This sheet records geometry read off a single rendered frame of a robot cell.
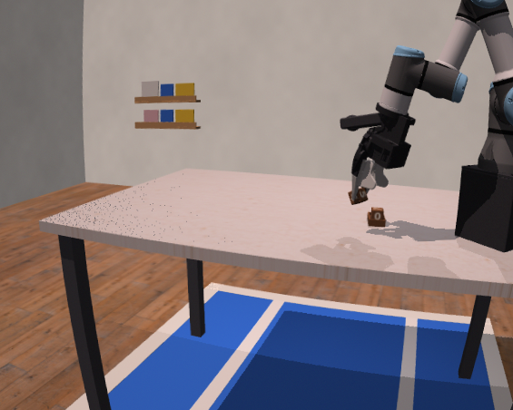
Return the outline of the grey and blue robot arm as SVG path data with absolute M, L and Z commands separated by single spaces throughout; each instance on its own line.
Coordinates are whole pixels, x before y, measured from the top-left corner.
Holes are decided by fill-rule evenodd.
M 495 77 L 489 89 L 488 137 L 478 157 L 478 167 L 486 171 L 511 174 L 513 27 L 508 16 L 505 0 L 461 0 L 455 16 L 456 22 L 435 63 L 424 60 L 422 51 L 396 46 L 379 105 L 407 115 L 415 88 L 435 98 L 441 97 L 460 103 L 468 77 L 460 73 L 459 69 L 477 31 L 480 30 Z

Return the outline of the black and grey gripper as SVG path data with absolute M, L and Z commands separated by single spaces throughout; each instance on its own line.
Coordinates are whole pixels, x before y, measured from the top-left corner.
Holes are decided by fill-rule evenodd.
M 366 188 L 367 194 L 376 186 L 387 187 L 389 181 L 383 173 L 384 168 L 404 167 L 409 155 L 411 145 L 404 141 L 409 126 L 414 125 L 416 119 L 410 117 L 408 113 L 403 115 L 385 109 L 379 105 L 379 102 L 377 102 L 376 111 L 383 113 L 380 117 L 381 126 L 369 128 L 353 158 L 352 200 L 356 199 L 359 186 Z M 368 157 L 370 160 L 367 160 Z

